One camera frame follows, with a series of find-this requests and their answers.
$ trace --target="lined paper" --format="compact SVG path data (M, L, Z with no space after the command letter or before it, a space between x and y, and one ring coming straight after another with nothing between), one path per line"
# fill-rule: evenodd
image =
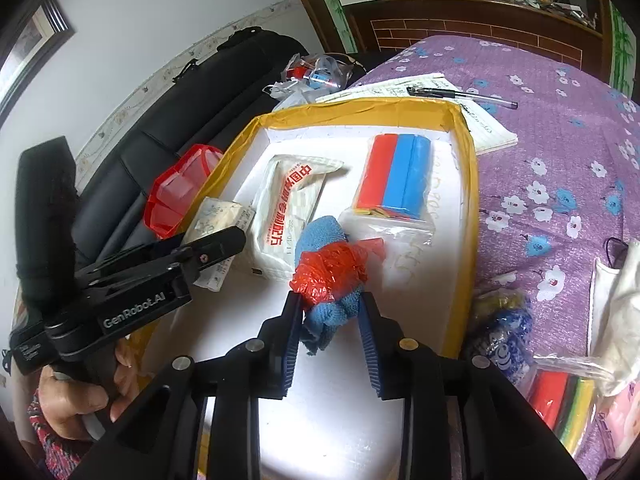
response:
M379 83L356 86L319 98L318 103L333 103L348 99L367 97L412 97L407 87L420 86L424 88L439 88L458 90L449 82L444 74L432 73L409 77L389 79ZM494 152L501 148L508 148L518 143L518 136L502 126L489 112L471 99L446 99L460 105L476 147L476 155Z

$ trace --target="black leather sofa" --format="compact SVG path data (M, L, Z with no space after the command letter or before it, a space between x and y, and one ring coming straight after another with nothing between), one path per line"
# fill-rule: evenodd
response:
M193 144L226 150L255 116L276 105L262 89L287 61L307 52L260 27L236 32L218 52L192 64L126 133L81 194L72 235L76 266L153 241L142 223L148 192Z

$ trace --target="pen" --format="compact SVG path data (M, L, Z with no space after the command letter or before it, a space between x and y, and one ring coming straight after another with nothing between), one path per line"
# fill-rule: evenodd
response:
M479 94L471 94L469 92L460 92L458 90L449 90L445 88L424 88L424 87L407 87L406 91L414 97L435 97L439 99L473 99L474 101L483 101L486 103L495 103L511 110L518 109L518 103L514 101L505 101L497 97L489 97Z

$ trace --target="bamboo pattern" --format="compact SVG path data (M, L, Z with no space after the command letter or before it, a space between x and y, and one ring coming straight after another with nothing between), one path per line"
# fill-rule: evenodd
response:
M609 83L624 95L630 96L634 90L633 78L636 72L636 37L619 10L611 2L609 5L613 42Z
M353 35L351 34L351 29L349 28L349 23L347 22L347 18L342 10L340 0L324 0L324 2L326 3L327 9L329 9L329 14L331 14L332 20L334 20L334 25L338 31L340 40L342 41L344 51L347 54L357 52L358 47L353 39Z

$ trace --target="picture frame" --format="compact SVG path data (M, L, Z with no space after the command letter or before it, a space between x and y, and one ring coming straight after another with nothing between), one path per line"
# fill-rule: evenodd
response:
M38 70L72 34L57 1L44 0L0 68L0 126Z

